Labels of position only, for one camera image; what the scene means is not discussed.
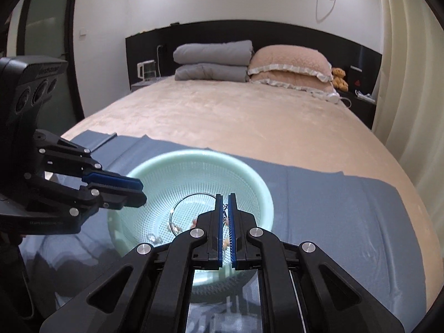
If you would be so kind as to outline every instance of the power plug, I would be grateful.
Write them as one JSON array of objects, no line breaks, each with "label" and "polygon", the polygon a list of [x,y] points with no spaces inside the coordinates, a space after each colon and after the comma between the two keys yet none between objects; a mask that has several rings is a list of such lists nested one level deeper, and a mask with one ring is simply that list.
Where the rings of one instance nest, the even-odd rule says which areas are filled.
[{"label": "power plug", "polygon": [[158,45],[157,46],[159,54],[165,54],[167,52],[167,46],[166,45]]}]

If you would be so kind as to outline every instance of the pink pillow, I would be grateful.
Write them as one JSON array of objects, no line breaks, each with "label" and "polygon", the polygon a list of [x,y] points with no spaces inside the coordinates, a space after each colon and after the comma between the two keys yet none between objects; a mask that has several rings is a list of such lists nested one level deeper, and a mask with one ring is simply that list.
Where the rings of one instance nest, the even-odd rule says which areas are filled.
[{"label": "pink pillow", "polygon": [[333,80],[332,66],[319,51],[302,46],[271,45],[260,49],[251,59],[248,75],[264,71],[291,71],[315,76],[322,82]]},{"label": "pink pillow", "polygon": [[250,82],[268,84],[303,91],[333,93],[331,82],[322,82],[315,76],[301,75],[289,71],[264,71],[250,77]]}]

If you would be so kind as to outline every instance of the camera lens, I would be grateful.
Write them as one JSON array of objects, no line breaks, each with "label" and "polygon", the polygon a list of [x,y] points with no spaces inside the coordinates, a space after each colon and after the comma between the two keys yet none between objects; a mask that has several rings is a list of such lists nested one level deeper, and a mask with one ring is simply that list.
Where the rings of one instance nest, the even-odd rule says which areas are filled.
[{"label": "camera lens", "polygon": [[48,87],[48,94],[49,94],[52,90],[54,90],[54,88],[56,87],[56,84],[57,84],[57,79],[54,79],[53,81],[51,81],[51,84],[49,84],[49,87]]},{"label": "camera lens", "polygon": [[48,80],[43,81],[39,87],[37,88],[36,92],[34,93],[34,96],[32,98],[32,103],[35,104],[44,94],[46,87],[48,86]]},{"label": "camera lens", "polygon": [[28,87],[26,90],[20,95],[17,105],[16,105],[16,113],[19,113],[25,107],[27,100],[29,99],[29,95],[31,94],[31,89]]}]

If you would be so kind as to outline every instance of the glass door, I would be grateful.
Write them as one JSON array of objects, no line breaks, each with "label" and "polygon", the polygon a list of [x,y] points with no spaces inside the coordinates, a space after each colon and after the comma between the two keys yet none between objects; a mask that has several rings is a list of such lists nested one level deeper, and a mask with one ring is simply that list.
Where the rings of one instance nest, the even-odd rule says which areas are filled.
[{"label": "glass door", "polygon": [[25,0],[17,35],[17,55],[45,55],[69,62],[37,120],[39,129],[57,135],[84,118],[72,52],[73,15],[74,0]]}]

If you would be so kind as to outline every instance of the blue cloth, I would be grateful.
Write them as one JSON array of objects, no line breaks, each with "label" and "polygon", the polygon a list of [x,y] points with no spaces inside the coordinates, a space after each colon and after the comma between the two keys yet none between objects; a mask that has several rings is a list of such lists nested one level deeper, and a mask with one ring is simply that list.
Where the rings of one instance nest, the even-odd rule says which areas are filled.
[{"label": "blue cloth", "polygon": [[[86,131],[73,141],[89,148],[104,169],[126,174],[162,153],[188,149],[146,136]],[[274,203],[272,231],[292,244],[313,241],[388,308],[407,333],[426,313],[420,247],[397,190],[378,180],[321,173],[236,157],[267,184]],[[78,188],[78,178],[57,176]],[[21,245],[32,290],[44,315],[92,283],[119,256],[107,211],[89,218],[76,235],[32,236]],[[187,332],[261,332],[257,278],[229,297],[190,306]]]}]

